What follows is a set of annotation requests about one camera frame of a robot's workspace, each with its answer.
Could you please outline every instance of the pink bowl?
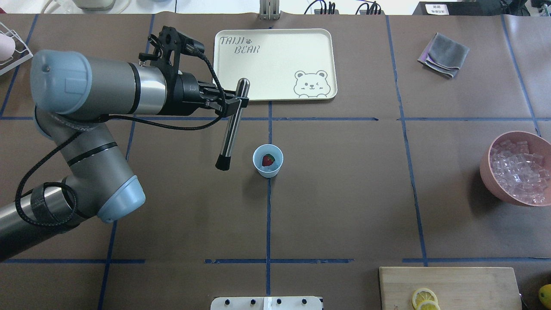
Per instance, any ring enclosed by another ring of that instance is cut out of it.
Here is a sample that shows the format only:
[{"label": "pink bowl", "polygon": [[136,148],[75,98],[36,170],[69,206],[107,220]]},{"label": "pink bowl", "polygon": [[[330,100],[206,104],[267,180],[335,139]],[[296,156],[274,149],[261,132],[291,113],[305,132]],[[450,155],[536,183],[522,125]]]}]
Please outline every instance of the pink bowl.
[{"label": "pink bowl", "polygon": [[551,186],[546,188],[543,192],[545,196],[545,201],[542,204],[526,204],[517,198],[509,195],[499,184],[494,174],[491,171],[491,159],[490,159],[490,149],[495,145],[500,144],[503,141],[511,140],[512,143],[527,141],[528,147],[530,148],[530,153],[537,153],[543,156],[543,167],[551,171],[551,144],[546,140],[534,135],[533,133],[525,131],[510,131],[502,134],[497,137],[494,142],[491,143],[490,147],[486,150],[482,160],[480,161],[480,176],[486,188],[494,194],[497,198],[505,201],[507,203],[517,205],[517,206],[527,206],[527,207],[546,207],[551,206]]}]

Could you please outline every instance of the brown table surface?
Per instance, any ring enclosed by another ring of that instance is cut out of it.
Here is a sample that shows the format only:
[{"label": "brown table surface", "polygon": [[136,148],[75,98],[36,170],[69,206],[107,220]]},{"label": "brown table surface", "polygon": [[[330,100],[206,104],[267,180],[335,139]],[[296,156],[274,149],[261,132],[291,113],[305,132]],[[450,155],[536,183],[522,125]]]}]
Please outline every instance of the brown table surface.
[{"label": "brown table surface", "polygon": [[[379,266],[510,266],[531,309],[543,309],[551,209],[499,201],[478,164],[503,132],[551,139],[551,20],[159,13],[2,14],[0,22],[35,52],[129,62],[163,25],[205,43],[211,59],[223,29],[325,28],[339,86],[328,101],[252,103],[228,172],[214,167],[224,123],[174,132],[110,121],[145,204],[115,225],[92,218],[1,263],[0,309],[208,309],[218,296],[266,295],[378,309]],[[417,62],[436,32],[471,48],[452,80]],[[54,147],[31,118],[29,69],[30,61],[0,77],[0,206]],[[184,57],[181,69],[210,80],[200,60]],[[268,142],[285,155],[272,180],[251,164]],[[69,173],[56,155],[29,188]]]}]

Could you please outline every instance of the lemon slice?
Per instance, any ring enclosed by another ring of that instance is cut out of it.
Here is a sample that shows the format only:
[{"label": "lemon slice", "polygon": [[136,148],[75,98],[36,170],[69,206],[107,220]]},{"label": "lemon slice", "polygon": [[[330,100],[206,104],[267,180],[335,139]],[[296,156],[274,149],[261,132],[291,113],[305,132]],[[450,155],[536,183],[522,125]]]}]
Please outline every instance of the lemon slice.
[{"label": "lemon slice", "polygon": [[424,301],[434,301],[434,303],[438,305],[438,298],[436,298],[436,294],[428,288],[422,287],[413,292],[412,305],[414,309],[417,309],[417,305]]},{"label": "lemon slice", "polygon": [[417,305],[415,310],[440,310],[438,303],[432,300],[425,300],[424,302]]}]

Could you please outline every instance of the red strawberry in cup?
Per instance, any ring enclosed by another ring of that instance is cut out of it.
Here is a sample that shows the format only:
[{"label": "red strawberry in cup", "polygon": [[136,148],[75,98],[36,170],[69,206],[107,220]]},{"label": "red strawberry in cup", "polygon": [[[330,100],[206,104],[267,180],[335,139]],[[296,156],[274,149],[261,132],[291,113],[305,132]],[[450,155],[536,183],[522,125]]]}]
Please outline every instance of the red strawberry in cup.
[{"label": "red strawberry in cup", "polygon": [[271,154],[266,154],[262,157],[262,166],[266,167],[276,162],[276,159]]}]

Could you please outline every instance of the gray cloth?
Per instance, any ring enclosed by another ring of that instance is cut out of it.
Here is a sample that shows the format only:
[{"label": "gray cloth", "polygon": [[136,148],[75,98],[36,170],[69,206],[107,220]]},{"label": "gray cloth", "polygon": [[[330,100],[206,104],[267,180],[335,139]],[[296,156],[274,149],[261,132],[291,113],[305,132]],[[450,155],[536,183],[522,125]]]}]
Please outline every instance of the gray cloth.
[{"label": "gray cloth", "polygon": [[469,50],[463,44],[436,33],[417,61],[445,77],[453,78],[463,66]]}]

